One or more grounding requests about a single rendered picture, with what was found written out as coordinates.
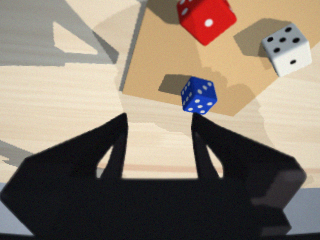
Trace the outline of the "blue die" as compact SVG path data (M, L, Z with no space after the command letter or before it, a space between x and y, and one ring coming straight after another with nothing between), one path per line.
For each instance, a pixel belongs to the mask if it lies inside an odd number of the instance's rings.
M217 102L214 84L192 76L181 91L181 99L183 111L205 115Z

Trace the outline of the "white die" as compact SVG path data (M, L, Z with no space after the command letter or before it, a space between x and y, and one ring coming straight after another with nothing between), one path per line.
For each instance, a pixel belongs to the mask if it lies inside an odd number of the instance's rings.
M262 39L262 45L278 77L312 63L309 41L294 23Z

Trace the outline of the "tan mat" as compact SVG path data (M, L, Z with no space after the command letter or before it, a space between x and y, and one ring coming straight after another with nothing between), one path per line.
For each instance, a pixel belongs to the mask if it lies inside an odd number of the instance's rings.
M320 42L320 0L227 0L236 23L207 46L178 20L180 0L148 0L122 94L182 106L190 79L212 81L208 111L234 116L279 78L262 39L294 23L310 50Z

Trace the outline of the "red die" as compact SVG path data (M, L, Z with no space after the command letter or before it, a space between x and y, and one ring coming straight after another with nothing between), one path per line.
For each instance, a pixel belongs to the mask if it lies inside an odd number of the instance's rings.
M180 25L203 46L237 21L227 0L180 0L177 11Z

